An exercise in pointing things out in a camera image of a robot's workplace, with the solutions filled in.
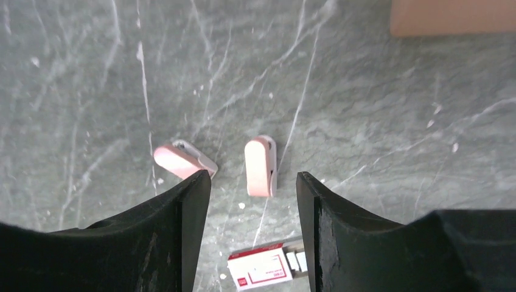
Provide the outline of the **red white staple box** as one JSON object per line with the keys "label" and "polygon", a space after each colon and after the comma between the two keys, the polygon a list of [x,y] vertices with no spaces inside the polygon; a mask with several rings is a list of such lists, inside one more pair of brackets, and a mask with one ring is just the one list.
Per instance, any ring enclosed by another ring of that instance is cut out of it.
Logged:
{"label": "red white staple box", "polygon": [[238,291],[307,277],[303,240],[294,237],[235,251],[228,257],[228,269]]}

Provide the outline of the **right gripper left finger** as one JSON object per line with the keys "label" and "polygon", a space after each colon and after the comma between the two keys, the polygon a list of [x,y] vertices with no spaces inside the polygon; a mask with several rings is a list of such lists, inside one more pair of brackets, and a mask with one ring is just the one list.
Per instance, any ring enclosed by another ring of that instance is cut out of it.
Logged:
{"label": "right gripper left finger", "polygon": [[192,291],[211,178],[170,190],[87,228],[1,225],[2,291]]}

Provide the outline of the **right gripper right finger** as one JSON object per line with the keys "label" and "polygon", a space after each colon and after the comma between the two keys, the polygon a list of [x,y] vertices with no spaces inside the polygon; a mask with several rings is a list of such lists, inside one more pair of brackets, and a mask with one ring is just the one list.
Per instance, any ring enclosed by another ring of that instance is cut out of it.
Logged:
{"label": "right gripper right finger", "polygon": [[312,291],[514,291],[515,211],[376,215],[307,172],[296,194]]}

